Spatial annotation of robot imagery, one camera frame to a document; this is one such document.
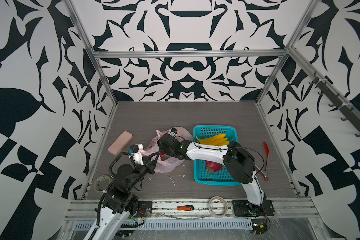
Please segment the pink plastic bag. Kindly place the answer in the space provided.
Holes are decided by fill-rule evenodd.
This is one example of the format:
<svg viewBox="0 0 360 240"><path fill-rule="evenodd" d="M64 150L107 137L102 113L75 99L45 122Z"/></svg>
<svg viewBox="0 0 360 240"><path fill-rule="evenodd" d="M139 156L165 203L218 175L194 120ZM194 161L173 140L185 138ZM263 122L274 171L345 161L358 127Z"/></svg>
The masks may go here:
<svg viewBox="0 0 360 240"><path fill-rule="evenodd" d="M183 127L176 127L178 130L178 134L176 137L176 140L182 142L183 140L192 140L193 136L190 134L188 130L186 130ZM139 150L139 153L141 153L143 156L149 156L153 153L156 153L159 151L159 146L157 144L160 137L162 137L165 133L169 133L171 130L160 132L159 130L156 130L156 136L151 140L149 146L145 150ZM181 165L184 162L184 160L179 160L175 157L170 157L168 155L160 153L160 156L158 158L156 167L154 169L155 173L170 173L172 172L177 166Z"/></svg>

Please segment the yellow banana bunch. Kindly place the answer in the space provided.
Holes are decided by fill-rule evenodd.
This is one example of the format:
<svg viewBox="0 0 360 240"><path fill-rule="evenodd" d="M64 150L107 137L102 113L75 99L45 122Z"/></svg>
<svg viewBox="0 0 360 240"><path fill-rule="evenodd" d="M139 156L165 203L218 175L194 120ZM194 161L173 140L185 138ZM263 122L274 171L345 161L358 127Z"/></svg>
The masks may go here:
<svg viewBox="0 0 360 240"><path fill-rule="evenodd" d="M230 143L228 138L226 138L226 134L219 134L206 139L196 137L196 142L209 146L227 146Z"/></svg>

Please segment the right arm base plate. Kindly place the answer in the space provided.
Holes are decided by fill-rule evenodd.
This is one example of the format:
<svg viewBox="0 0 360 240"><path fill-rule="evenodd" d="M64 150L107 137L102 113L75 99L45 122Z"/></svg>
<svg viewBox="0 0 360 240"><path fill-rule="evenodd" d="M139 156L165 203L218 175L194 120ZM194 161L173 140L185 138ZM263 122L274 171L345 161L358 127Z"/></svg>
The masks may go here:
<svg viewBox="0 0 360 240"><path fill-rule="evenodd" d="M256 206L247 200L233 200L233 210L236 217L274 216L275 209L271 200L265 199L261 206Z"/></svg>

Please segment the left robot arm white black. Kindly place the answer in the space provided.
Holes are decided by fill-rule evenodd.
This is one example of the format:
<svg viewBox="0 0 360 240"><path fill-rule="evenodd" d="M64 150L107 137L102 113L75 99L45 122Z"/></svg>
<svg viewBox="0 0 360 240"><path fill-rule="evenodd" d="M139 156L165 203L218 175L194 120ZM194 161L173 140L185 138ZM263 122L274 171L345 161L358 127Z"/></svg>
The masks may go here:
<svg viewBox="0 0 360 240"><path fill-rule="evenodd" d="M109 166L111 183L95 209L96 221L85 236L86 240L112 240L123 223L136 213L138 197L132 193L147 174L154 174L160 153L143 156L143 164L137 164L136 155L121 152Z"/></svg>

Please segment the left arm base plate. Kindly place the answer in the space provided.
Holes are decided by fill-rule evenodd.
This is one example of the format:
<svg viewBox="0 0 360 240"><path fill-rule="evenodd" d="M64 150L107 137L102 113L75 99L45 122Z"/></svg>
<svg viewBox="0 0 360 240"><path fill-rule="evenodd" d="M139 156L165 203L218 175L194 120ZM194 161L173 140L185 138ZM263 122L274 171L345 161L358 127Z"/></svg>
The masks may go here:
<svg viewBox="0 0 360 240"><path fill-rule="evenodd" d="M152 209L153 209L152 201L138 201L133 216L135 218L148 217L152 213Z"/></svg>

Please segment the teal plastic basket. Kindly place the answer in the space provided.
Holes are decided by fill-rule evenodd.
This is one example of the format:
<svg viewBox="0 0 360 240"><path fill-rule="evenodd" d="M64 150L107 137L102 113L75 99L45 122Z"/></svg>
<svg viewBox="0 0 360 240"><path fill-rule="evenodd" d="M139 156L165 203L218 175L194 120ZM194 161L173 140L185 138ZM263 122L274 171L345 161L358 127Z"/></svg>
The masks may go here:
<svg viewBox="0 0 360 240"><path fill-rule="evenodd" d="M239 142L237 131L229 126L216 126L216 125L197 125L194 127L194 139L206 139L219 134L226 134L228 140ZM199 184L210 186L240 186L229 174L226 167L216 173L207 171L206 161L194 160L194 179Z"/></svg>

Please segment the red dragon fruit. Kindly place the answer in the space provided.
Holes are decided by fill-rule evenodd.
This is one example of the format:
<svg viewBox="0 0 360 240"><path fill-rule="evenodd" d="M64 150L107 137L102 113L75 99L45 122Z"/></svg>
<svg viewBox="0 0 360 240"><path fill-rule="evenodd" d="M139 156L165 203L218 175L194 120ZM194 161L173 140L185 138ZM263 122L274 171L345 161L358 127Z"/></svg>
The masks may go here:
<svg viewBox="0 0 360 240"><path fill-rule="evenodd" d="M216 163L216 162L210 162L210 161L206 161L206 170L209 173L216 173L219 172L220 170L222 170L223 165Z"/></svg>

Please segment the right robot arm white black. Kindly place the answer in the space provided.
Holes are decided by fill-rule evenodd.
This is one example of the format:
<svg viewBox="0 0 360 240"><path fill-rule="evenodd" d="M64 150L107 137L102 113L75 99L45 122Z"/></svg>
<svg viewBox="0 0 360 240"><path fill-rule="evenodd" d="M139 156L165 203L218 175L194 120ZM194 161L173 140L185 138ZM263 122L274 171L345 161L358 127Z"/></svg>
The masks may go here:
<svg viewBox="0 0 360 240"><path fill-rule="evenodd" d="M225 166L231 178L240 183L247 195L248 214L266 216L266 195L257 180L254 157L237 142L227 146L202 145L195 141L180 142L170 134L158 140L159 151L179 160L204 160Z"/></svg>

